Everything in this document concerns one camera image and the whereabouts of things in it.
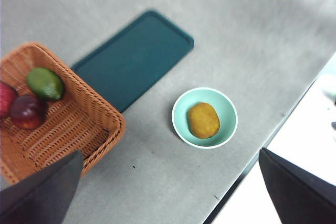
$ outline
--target bowl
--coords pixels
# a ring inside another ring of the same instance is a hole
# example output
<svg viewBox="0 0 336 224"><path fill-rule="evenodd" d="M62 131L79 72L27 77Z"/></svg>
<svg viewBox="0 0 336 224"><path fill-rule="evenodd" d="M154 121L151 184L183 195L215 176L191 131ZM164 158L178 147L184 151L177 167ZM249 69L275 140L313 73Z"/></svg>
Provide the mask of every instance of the bowl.
<svg viewBox="0 0 336 224"><path fill-rule="evenodd" d="M220 128L216 135L200 139L194 136L187 121L189 109L200 103L209 103L218 115ZM187 144L202 148L217 148L227 143L235 134L238 125L238 116L235 106L229 97L212 88L195 88L183 93L175 102L172 111L173 126L178 136Z"/></svg>

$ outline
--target white bowl rim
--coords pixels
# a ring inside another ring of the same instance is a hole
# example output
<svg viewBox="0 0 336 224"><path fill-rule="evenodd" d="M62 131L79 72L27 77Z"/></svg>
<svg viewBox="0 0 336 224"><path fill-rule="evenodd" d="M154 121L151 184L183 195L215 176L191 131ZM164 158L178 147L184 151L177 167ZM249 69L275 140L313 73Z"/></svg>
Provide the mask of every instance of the white bowl rim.
<svg viewBox="0 0 336 224"><path fill-rule="evenodd" d="M235 116L236 116L236 124L235 124L235 128L234 130L232 131L231 135L227 138L226 141L220 143L220 144L217 144L217 145L213 145L213 146L201 146L201 145L197 145L197 144L193 144L192 142L189 142L187 139L185 139L178 131L176 125L175 125L175 119L174 119L174 114L175 114L175 108L176 108L176 105L179 103L180 99L182 97L184 97L186 94L190 93L190 92L193 92L195 90L210 90L210 91L214 91L218 94L220 94L221 96L223 96L229 103L230 105L232 106L234 112L235 112ZM186 92L184 92L183 94L181 94L179 96L179 98L176 100L175 104L174 104L174 107L173 107L173 111L172 111L172 122L173 122L173 126L174 126L174 129L175 129L175 132L178 134L178 136L187 144L193 146L193 147L196 147L196 148L200 148L200 149L214 149L214 148L217 148L217 147L220 147L224 144L226 144L227 142L229 142L231 140L231 138L233 137L233 135L236 133L236 130L237 130L237 127L238 127L238 114L237 114L237 110L236 110L236 107L234 106L234 104L232 103L231 99L223 94L222 92L216 90L216 89L213 89L213 88L208 88L208 87L199 87L199 88L194 88L194 89L190 89L190 90L187 90Z"/></svg>

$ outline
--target brown wicker basket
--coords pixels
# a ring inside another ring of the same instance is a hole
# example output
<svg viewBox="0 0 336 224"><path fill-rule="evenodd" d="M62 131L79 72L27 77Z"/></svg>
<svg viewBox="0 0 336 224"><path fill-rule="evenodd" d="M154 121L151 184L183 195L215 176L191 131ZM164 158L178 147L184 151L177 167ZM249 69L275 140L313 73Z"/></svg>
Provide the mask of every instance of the brown wicker basket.
<svg viewBox="0 0 336 224"><path fill-rule="evenodd" d="M35 130L21 130L10 118L1 120L1 173L11 184L74 150L83 153L84 175L125 132L121 113L43 45L31 42L9 53L1 60L1 80L20 95L31 94L26 75L34 67L59 75L65 94L59 101L48 102L47 120Z"/></svg>

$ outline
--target dark green tray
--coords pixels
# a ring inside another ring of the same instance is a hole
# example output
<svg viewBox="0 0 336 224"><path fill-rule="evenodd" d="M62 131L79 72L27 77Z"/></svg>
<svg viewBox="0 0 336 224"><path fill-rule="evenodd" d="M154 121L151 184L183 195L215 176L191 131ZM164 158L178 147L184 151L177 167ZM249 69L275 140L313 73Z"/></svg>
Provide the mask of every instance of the dark green tray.
<svg viewBox="0 0 336 224"><path fill-rule="evenodd" d="M123 112L193 47L191 36L149 11L72 69Z"/></svg>

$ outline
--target dark red apple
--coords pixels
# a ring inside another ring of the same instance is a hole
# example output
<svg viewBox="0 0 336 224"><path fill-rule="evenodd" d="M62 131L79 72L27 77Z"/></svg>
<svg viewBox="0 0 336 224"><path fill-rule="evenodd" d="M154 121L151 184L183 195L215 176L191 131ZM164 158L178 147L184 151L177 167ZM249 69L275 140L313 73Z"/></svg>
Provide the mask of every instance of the dark red apple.
<svg viewBox="0 0 336 224"><path fill-rule="evenodd" d="M0 82L0 118L8 116L12 103L17 98L16 91L4 82Z"/></svg>
<svg viewBox="0 0 336 224"><path fill-rule="evenodd" d="M47 103L30 94L18 97L12 104L10 118L12 123L26 130L39 127L46 118Z"/></svg>

